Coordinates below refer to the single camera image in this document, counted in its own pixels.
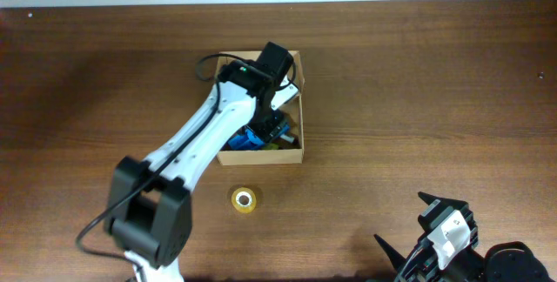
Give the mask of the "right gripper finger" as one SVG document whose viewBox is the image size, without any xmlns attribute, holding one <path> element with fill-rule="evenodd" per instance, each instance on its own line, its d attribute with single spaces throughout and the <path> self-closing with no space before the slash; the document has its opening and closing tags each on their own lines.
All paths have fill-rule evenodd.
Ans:
<svg viewBox="0 0 557 282">
<path fill-rule="evenodd" d="M 389 258 L 393 269 L 399 271 L 406 264 L 406 258 L 403 257 L 397 250 L 395 250 L 390 244 L 388 244 L 380 235 L 374 234 L 376 242 L 379 244 L 381 249 L 384 251 L 386 256 Z"/>
<path fill-rule="evenodd" d="M 469 204 L 463 200 L 458 200 L 454 198 L 442 198 L 423 191 L 418 192 L 418 197 L 427 204 L 426 209 L 428 211 L 433 209 L 436 205 L 444 205 L 459 211 L 469 209 Z"/>
</svg>

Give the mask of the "brown cardboard box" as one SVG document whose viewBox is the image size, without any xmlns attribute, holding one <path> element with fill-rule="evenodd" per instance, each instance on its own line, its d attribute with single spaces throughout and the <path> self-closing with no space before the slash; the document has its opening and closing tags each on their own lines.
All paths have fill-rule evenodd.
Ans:
<svg viewBox="0 0 557 282">
<path fill-rule="evenodd" d="M 272 151 L 233 151 L 226 144 L 218 153 L 217 159 L 223 166 L 227 165 L 279 165 L 279 164 L 301 164 L 304 156 L 304 121 L 302 109 L 302 93 L 305 86 L 305 77 L 301 62 L 300 52 L 291 50 L 294 58 L 296 76 L 293 76 L 293 69 L 288 72 L 288 77 L 294 77 L 294 83 L 299 87 L 299 94 L 283 104 L 279 111 L 282 111 L 291 126 L 287 133 L 291 133 L 299 138 L 299 149 L 278 149 Z"/>
</svg>

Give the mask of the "blue plastic case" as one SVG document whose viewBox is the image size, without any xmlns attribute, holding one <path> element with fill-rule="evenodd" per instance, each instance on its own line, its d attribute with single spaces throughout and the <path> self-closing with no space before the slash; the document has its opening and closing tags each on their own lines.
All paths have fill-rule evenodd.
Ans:
<svg viewBox="0 0 557 282">
<path fill-rule="evenodd" d="M 227 144 L 233 151 L 256 151 L 272 143 L 291 129 L 288 122 L 279 124 L 248 124 L 241 134 L 231 137 Z"/>
</svg>

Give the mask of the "yellow highlighter pen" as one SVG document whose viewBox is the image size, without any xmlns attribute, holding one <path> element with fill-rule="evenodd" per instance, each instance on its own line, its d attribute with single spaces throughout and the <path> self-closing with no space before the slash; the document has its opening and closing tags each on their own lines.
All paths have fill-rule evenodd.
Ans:
<svg viewBox="0 0 557 282">
<path fill-rule="evenodd" d="M 279 146 L 277 144 L 274 144 L 274 143 L 266 144 L 261 148 L 262 151 L 272 151 L 272 150 L 278 150 L 278 149 L 279 149 Z"/>
</svg>

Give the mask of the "clear adhesive tape roll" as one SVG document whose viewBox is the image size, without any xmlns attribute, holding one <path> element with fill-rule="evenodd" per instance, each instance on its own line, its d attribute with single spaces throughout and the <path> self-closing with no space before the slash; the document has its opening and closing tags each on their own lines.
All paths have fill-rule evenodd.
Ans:
<svg viewBox="0 0 557 282">
<path fill-rule="evenodd" d="M 253 212 L 257 206 L 257 198 L 252 189 L 240 187 L 231 195 L 232 206 L 237 212 L 249 214 Z"/>
</svg>

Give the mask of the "black whiteboard marker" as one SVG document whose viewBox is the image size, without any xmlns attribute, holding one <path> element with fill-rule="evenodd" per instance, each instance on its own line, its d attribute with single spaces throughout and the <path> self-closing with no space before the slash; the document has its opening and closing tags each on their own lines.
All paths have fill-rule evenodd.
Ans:
<svg viewBox="0 0 557 282">
<path fill-rule="evenodd" d="M 284 150 L 300 148 L 299 138 L 291 133 L 282 134 L 277 139 L 276 144 L 279 146 L 280 149 Z"/>
</svg>

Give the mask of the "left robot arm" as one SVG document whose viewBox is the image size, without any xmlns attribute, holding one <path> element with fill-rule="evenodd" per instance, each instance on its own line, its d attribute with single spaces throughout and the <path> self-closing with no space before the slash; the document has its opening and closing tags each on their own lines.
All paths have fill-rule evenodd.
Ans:
<svg viewBox="0 0 557 282">
<path fill-rule="evenodd" d="M 180 281 L 178 255 L 192 229 L 191 194 L 222 148 L 254 151 L 288 127 L 276 96 L 293 86 L 297 66 L 267 43 L 256 59 L 227 55 L 208 79 L 211 92 L 166 143 L 113 173 L 104 230 L 124 251 L 137 281 Z"/>
</svg>

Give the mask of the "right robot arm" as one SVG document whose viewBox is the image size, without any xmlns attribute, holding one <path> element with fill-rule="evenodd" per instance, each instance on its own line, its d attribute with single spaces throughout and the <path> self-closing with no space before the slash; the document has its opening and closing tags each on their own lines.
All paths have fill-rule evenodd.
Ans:
<svg viewBox="0 0 557 282">
<path fill-rule="evenodd" d="M 374 236 L 396 271 L 396 281 L 554 282 L 520 241 L 495 245 L 484 256 L 478 254 L 479 228 L 466 201 L 422 191 L 418 196 L 427 204 L 418 216 L 424 233 L 408 256 Z"/>
</svg>

